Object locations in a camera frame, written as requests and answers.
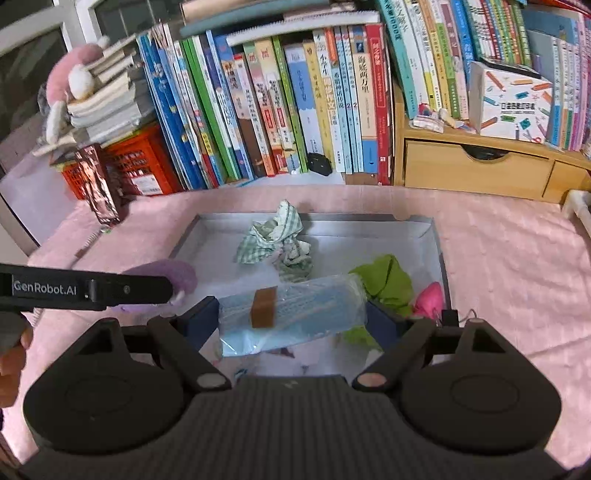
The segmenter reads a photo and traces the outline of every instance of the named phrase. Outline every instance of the drawer handle slot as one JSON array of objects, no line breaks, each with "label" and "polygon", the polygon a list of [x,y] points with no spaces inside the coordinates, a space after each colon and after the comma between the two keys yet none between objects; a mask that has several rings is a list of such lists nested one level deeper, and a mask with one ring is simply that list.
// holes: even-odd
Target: drawer handle slot
[{"label": "drawer handle slot", "polygon": [[479,147],[478,145],[463,145],[460,144],[464,152],[473,160],[482,163],[496,163],[503,161],[504,157],[509,154],[508,150],[501,150],[500,148]]}]

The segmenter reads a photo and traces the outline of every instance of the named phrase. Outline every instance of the blue book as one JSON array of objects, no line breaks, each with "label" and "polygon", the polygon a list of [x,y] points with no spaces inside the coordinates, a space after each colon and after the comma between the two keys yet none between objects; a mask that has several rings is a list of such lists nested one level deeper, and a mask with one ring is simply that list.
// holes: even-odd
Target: blue book
[{"label": "blue book", "polygon": [[400,25],[397,20],[398,15],[392,4],[397,4],[399,9],[406,9],[406,7],[402,0],[378,0],[378,4],[382,11],[386,26],[388,27],[392,46],[394,47],[394,53],[398,63],[398,71],[400,73],[400,79],[402,80],[402,91],[404,92],[404,98],[406,100],[408,117],[414,118],[417,116],[418,112],[417,94],[414,89],[413,74],[410,70],[406,47],[402,40],[402,32],[400,31]]},{"label": "blue book", "polygon": [[[341,46],[341,50],[343,47],[342,42],[335,42],[336,44]],[[353,162],[351,158],[351,137],[349,135],[349,123],[347,120],[347,109],[345,104],[345,92],[343,91],[343,77],[340,69],[340,58],[337,57],[330,60],[330,68],[332,70],[332,78],[333,78],[333,87],[335,90],[335,100],[336,100],[336,109],[337,114],[339,116],[339,127],[340,127],[340,140],[343,145],[343,162],[345,164],[345,173],[352,174],[353,173]]]},{"label": "blue book", "polygon": [[561,61],[560,61],[560,46],[558,39],[545,33],[528,30],[527,37],[530,41],[530,50],[532,56],[538,54],[540,57],[540,69],[538,73],[542,77],[552,82],[552,107],[550,110],[550,118],[548,119],[548,131],[546,132],[546,139],[552,145],[558,147],[560,142],[560,121],[562,110],[561,99],[562,94],[562,75],[561,75]]},{"label": "blue book", "polygon": [[232,63],[234,63],[234,53],[232,52],[232,49],[228,47],[228,44],[226,42],[226,35],[217,35],[215,38],[213,38],[212,31],[208,30],[207,40],[209,42],[209,47],[212,51],[213,62],[216,65],[217,75],[220,79],[220,84],[222,85],[224,99],[225,102],[227,102],[226,110],[228,112],[228,120],[230,122],[229,128],[233,128],[235,133],[237,145],[234,146],[232,144],[232,146],[234,147],[234,151],[236,152],[238,166],[243,175],[244,173],[246,173],[245,178],[248,178],[249,180],[254,180],[255,176],[252,172],[251,162],[248,158],[246,146],[244,144],[244,140],[242,139],[242,134],[238,126],[238,117],[236,116],[236,111],[234,110],[234,104],[232,102],[232,93],[230,92],[226,75],[224,74],[222,69],[221,60],[231,61]]},{"label": "blue book", "polygon": [[451,0],[453,18],[456,21],[457,33],[460,35],[460,47],[462,48],[462,59],[464,62],[464,73],[466,74],[466,84],[470,85],[470,62],[474,61],[474,49],[472,47],[472,37],[470,36],[470,27],[464,11],[462,0]]},{"label": "blue book", "polygon": [[196,144],[195,139],[193,138],[191,132],[189,132],[190,124],[189,124],[189,117],[187,116],[187,112],[185,111],[183,101],[181,100],[179,91],[177,89],[176,81],[174,80],[174,72],[170,67],[170,63],[168,62],[168,57],[166,55],[166,51],[162,48],[158,49],[158,55],[160,55],[160,62],[162,64],[162,68],[164,69],[164,74],[168,80],[168,85],[170,86],[170,90],[173,93],[174,103],[177,105],[178,114],[181,117],[181,122],[183,123],[183,129],[187,138],[189,139],[189,145],[191,146],[191,151],[193,152],[193,157],[191,158],[191,165],[195,170],[195,173],[198,177],[201,177],[206,184],[207,188],[211,188],[207,185],[205,181],[205,176],[207,172],[202,169],[199,165],[198,159],[201,160],[201,152],[199,150],[199,146]]},{"label": "blue book", "polygon": [[183,122],[178,114],[178,109],[174,103],[172,91],[160,63],[160,56],[156,45],[147,35],[140,36],[140,46],[145,52],[145,61],[150,72],[151,80],[154,81],[155,91],[163,106],[163,113],[167,118],[168,128],[170,129],[170,140],[176,146],[178,157],[184,166],[187,174],[189,187],[193,190],[205,188],[203,179],[199,178],[191,164],[193,152],[188,145],[187,134],[184,132]]},{"label": "blue book", "polygon": [[[347,62],[345,60],[345,49],[343,48],[343,35],[340,32],[340,27],[335,27],[335,42],[336,52],[339,56],[341,87],[343,90],[345,100],[345,115],[340,118],[340,104],[339,104],[339,122],[340,128],[343,131],[343,136],[347,135],[347,143],[343,140],[343,149],[345,150],[345,173],[353,173],[353,165],[357,163],[357,145],[355,142],[355,123],[353,120],[353,109],[351,106],[351,89],[349,87],[349,75],[347,74]],[[347,158],[347,153],[350,151],[350,162]]]},{"label": "blue book", "polygon": [[234,111],[234,105],[232,104],[232,97],[226,83],[226,76],[223,74],[222,66],[219,61],[217,54],[217,48],[213,41],[212,32],[209,30],[206,35],[201,35],[201,45],[203,47],[203,54],[205,55],[205,61],[207,63],[207,69],[212,79],[213,89],[217,95],[217,102],[222,110],[222,117],[224,120],[224,126],[230,137],[230,143],[232,144],[233,150],[233,161],[238,164],[240,175],[243,179],[253,180],[252,169],[250,170],[250,176],[246,168],[245,159],[248,162],[248,156],[246,156],[246,150],[244,155],[240,149],[241,141],[238,140],[238,121],[236,120],[236,112]]}]

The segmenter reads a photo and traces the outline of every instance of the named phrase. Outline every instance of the wooden drawer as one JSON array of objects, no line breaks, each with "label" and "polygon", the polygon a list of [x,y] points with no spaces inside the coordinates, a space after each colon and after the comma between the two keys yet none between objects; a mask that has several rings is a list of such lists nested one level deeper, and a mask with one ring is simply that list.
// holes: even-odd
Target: wooden drawer
[{"label": "wooden drawer", "polygon": [[457,144],[406,142],[407,187],[495,193],[540,200],[552,163],[547,158],[509,152],[477,160]]}]

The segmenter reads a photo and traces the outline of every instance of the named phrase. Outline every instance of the stuffed animal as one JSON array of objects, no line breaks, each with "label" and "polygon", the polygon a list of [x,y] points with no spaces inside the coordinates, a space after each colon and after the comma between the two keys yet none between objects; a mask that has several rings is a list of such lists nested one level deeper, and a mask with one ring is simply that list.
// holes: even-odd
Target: stuffed animal
[{"label": "stuffed animal", "polygon": [[48,144],[54,145],[60,138],[68,102],[83,100],[94,93],[95,79],[86,65],[101,59],[108,45],[109,37],[101,37],[96,43],[73,48],[52,68],[47,78],[47,103],[50,107],[46,125]]}]

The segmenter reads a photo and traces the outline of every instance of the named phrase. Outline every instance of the plaid cloth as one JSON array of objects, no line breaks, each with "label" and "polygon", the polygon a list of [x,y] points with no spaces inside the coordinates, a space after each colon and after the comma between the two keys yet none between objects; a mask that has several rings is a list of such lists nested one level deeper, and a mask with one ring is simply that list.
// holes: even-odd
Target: plaid cloth
[{"label": "plaid cloth", "polygon": [[287,200],[282,200],[277,214],[265,223],[253,222],[236,251],[235,261],[254,264],[281,250],[273,263],[284,282],[307,279],[312,271],[310,244],[296,239],[301,232],[300,215]]}]

